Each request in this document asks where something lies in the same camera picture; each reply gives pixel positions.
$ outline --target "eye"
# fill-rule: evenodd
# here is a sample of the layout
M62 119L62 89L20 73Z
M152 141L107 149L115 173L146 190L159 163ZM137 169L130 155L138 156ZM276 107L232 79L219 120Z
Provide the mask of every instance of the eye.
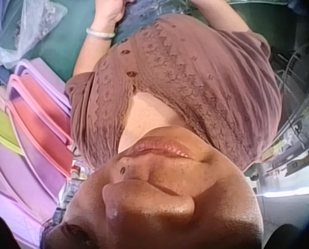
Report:
M71 241L84 245L88 248L97 248L89 235L79 226L73 224L64 224L62 232Z

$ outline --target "brown blouse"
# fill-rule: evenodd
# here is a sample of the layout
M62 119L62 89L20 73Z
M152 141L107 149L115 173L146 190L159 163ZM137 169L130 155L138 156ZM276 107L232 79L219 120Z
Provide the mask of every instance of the brown blouse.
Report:
M68 81L72 137L98 168L117 153L130 97L147 92L245 170L267 149L281 97L266 40L172 14L113 46L95 72Z

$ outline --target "white bracelet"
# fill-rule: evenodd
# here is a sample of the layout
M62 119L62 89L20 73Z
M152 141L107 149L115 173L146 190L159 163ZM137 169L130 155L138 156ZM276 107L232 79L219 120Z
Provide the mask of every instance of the white bracelet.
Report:
M89 35L93 35L99 38L111 39L115 36L115 33L101 33L91 30L90 28L86 29L86 33Z

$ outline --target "neck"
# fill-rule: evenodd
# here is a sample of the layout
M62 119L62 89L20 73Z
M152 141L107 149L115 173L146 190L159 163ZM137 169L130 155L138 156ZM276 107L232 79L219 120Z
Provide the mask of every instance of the neck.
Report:
M149 93L136 93L129 103L118 152L132 146L149 131L166 126L181 126L188 129L184 120L165 103Z

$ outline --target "mouth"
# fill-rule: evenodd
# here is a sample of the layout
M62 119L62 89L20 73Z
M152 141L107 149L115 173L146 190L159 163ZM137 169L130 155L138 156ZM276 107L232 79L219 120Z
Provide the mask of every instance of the mouth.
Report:
M162 136L144 137L129 148L127 157L137 157L147 153L160 154L168 157L192 158L190 150L176 140Z

